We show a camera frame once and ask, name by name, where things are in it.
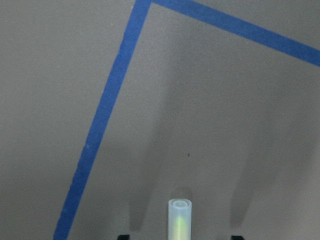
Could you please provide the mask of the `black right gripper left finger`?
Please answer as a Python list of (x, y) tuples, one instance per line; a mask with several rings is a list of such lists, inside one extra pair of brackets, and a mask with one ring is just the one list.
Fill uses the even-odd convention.
[(129, 234), (120, 234), (117, 237), (117, 240), (130, 240), (130, 235)]

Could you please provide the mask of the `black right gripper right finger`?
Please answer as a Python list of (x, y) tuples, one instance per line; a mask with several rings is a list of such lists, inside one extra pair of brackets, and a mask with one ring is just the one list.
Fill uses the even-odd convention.
[(232, 235), (231, 240), (244, 240), (244, 237), (241, 235)]

